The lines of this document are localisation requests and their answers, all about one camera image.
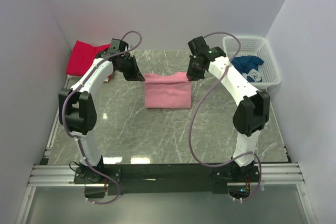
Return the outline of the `pink t-shirt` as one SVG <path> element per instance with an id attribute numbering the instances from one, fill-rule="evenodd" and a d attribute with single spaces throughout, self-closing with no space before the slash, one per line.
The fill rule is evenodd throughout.
<path id="1" fill-rule="evenodd" d="M 190 109 L 192 84 L 185 72 L 170 76 L 144 74 L 144 105 L 148 109 Z"/>

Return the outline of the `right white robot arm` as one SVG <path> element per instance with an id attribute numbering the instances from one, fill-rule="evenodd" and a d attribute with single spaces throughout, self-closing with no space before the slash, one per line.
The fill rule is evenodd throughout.
<path id="1" fill-rule="evenodd" d="M 209 72 L 217 83 L 234 99 L 237 109 L 233 116 L 233 125 L 237 130 L 236 149 L 233 157 L 224 162 L 228 165 L 235 162 L 230 175 L 235 181 L 241 182 L 248 175 L 248 165 L 256 158 L 255 149 L 261 131 L 269 121 L 270 96 L 267 91 L 260 91 L 250 84 L 233 66 L 220 47 L 210 48 L 203 36 L 188 42 L 190 62 L 187 69 L 189 81 L 198 81 Z"/>

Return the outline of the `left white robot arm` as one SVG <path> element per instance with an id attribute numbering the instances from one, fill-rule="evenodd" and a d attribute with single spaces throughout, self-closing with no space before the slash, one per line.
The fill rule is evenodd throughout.
<path id="1" fill-rule="evenodd" d="M 63 88 L 58 93 L 59 122 L 76 141 L 80 163 L 90 166 L 86 176 L 93 183 L 101 182 L 105 176 L 104 168 L 99 166 L 102 156 L 93 133 L 97 122 L 93 97 L 105 79 L 115 71 L 122 73 L 126 81 L 145 81 L 135 56 L 131 55 L 132 50 L 123 39 L 112 39 L 110 47 L 98 52 L 81 79 L 71 88 Z"/>

